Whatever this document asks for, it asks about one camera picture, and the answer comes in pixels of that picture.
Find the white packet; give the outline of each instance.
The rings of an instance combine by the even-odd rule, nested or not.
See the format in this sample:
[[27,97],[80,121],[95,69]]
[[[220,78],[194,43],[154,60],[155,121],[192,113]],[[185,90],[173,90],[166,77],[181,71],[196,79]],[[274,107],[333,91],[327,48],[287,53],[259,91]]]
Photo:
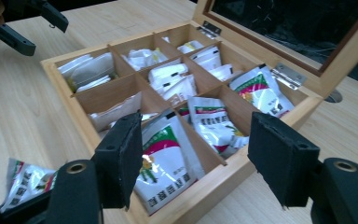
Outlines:
[[91,55],[86,54],[76,59],[73,59],[71,62],[64,64],[63,66],[59,67],[58,70],[61,72],[62,76],[67,79],[70,77],[74,71],[84,63],[92,60]]
[[223,158],[228,158],[248,143],[249,138],[229,120],[221,100],[190,97],[187,104],[194,129]]
[[172,106],[175,106],[195,95],[197,95],[197,89],[194,76],[188,75],[182,77],[180,81],[167,89],[164,94],[162,94],[162,98],[171,102]]
[[149,72],[150,86],[162,94],[178,82],[182,78],[181,75],[186,72],[188,72],[188,68],[185,63],[154,68]]
[[10,158],[7,167],[8,195],[1,205],[1,213],[53,189],[55,174],[54,170]]
[[130,50],[128,57],[125,55],[121,55],[121,57],[127,63],[129,63],[135,71],[139,71],[144,67],[152,66],[156,63],[162,63],[168,60],[168,58],[159,50],[159,48],[156,48],[156,50],[132,49]]
[[194,60],[197,64],[203,67],[205,70],[210,71],[215,68],[222,66],[222,61],[220,59],[220,53],[207,54],[202,57],[199,57]]
[[99,86],[101,84],[104,84],[108,81],[110,81],[110,77],[109,76],[104,76],[104,77],[101,77],[100,79],[97,79],[95,81],[92,81],[91,83],[87,84],[86,86],[82,86],[82,87],[79,87],[76,92],[80,92],[80,91],[85,91],[85,90],[88,90],[90,88],[93,88],[93,87],[96,87],[96,86]]
[[159,50],[159,48],[156,48],[156,50],[152,52],[152,55],[146,58],[146,66],[153,66],[167,60],[168,58]]
[[68,78],[68,84],[73,90],[77,90],[94,80],[113,74],[113,66],[112,54],[107,52],[78,67]]
[[233,77],[232,65],[231,64],[222,65],[220,67],[210,70],[209,73],[211,73],[214,77],[216,77],[221,81],[226,81],[229,78]]
[[135,71],[141,70],[141,66],[138,66],[137,62],[134,63],[133,61],[130,61],[130,59],[125,55],[121,55],[121,57],[124,59],[124,61],[126,61],[126,63],[128,63],[133,68],[133,70],[135,70]]
[[264,64],[233,79],[229,87],[261,112],[277,118],[295,108]]
[[199,52],[191,55],[190,59],[194,61],[199,57],[202,57],[205,55],[214,55],[216,53],[220,54],[219,48],[217,46],[210,46],[210,47],[207,47],[206,49],[200,50]]
[[149,215],[205,176],[179,118],[170,109],[142,130],[144,162],[135,192]]
[[163,40],[167,41],[168,43],[171,43],[170,38],[168,36],[162,37]]
[[89,114],[94,128],[100,132],[108,128],[108,125],[126,115],[137,112],[141,109],[142,92],[138,92],[132,97],[127,98],[123,103],[114,105],[108,110],[100,113]]
[[193,40],[193,41],[185,43],[182,46],[179,46],[177,49],[182,51],[182,53],[186,54],[193,50],[202,49],[202,48],[203,48],[203,45],[199,41]]

